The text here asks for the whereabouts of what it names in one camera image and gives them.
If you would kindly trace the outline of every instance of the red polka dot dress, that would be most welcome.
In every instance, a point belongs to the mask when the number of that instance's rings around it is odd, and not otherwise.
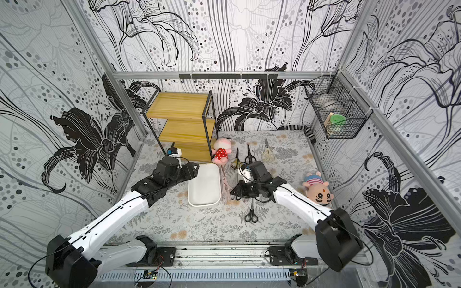
[[[219,148],[218,150],[216,150],[215,157],[218,158],[218,160],[221,160],[221,158],[228,158],[226,149]]]

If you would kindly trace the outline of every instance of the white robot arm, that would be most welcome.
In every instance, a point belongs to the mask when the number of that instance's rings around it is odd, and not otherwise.
[[[156,264],[156,244],[147,236],[107,249],[102,246],[134,216],[165,196],[168,188],[196,177],[198,169],[196,163],[180,166],[178,159],[164,157],[151,176],[135,184],[132,191],[92,223],[67,238],[53,238],[47,247],[46,274],[61,288],[86,288],[98,275],[122,265]],[[318,255],[333,270],[340,271],[361,250],[361,242],[354,237],[357,232],[343,210],[331,211],[314,203],[282,178],[272,178],[260,161],[242,171],[246,181],[239,181],[231,194],[241,198],[262,194],[296,213],[315,229]],[[302,246],[300,238],[291,243],[292,251],[300,258],[307,256]]]
[[[230,192],[236,199],[262,195],[289,208],[315,230],[317,251],[310,239],[306,241],[306,236],[298,234],[290,240],[289,249],[285,249],[289,262],[305,257],[322,258],[332,270],[340,271],[363,248],[362,240],[343,209],[331,210],[315,203],[284,179],[273,178],[261,161],[243,165],[239,172],[244,180]]]

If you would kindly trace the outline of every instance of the green container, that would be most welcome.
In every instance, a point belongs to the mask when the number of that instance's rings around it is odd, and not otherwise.
[[[338,132],[346,123],[347,118],[340,114],[335,114],[330,117],[331,130]]]

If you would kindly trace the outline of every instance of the pink plush toy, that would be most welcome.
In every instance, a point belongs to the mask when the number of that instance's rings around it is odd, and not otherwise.
[[[307,187],[306,196],[320,205],[328,205],[335,196],[330,193],[327,181],[323,182],[321,173],[307,173],[303,186]]]
[[[213,148],[211,149],[211,152],[214,155],[214,158],[212,160],[213,163],[216,165],[224,165],[229,161],[227,154],[232,152],[232,143],[230,142],[229,139],[226,138],[219,138],[216,140],[214,143]]]

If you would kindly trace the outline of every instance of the table surface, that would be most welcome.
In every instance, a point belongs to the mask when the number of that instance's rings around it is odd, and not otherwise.
[[[251,153],[264,162],[272,176],[282,177],[298,191],[304,189],[301,183],[306,173],[317,171],[308,139],[302,131],[223,131],[220,136],[232,141],[232,153],[224,166],[230,190],[238,182],[237,172],[230,164],[235,159],[237,147],[239,159],[244,161],[248,154],[247,143]],[[169,143],[164,143],[164,147],[169,147]],[[151,174],[162,156],[155,139],[148,137],[128,187]],[[259,220],[247,223],[244,217],[249,212],[251,200],[229,198],[230,195],[223,192],[218,206],[197,209],[188,203],[187,183],[180,183],[152,207],[130,220],[109,242],[125,242],[138,235],[147,235],[155,242],[210,242],[280,240],[297,233],[313,233],[297,215],[273,202],[255,201],[254,212]]]

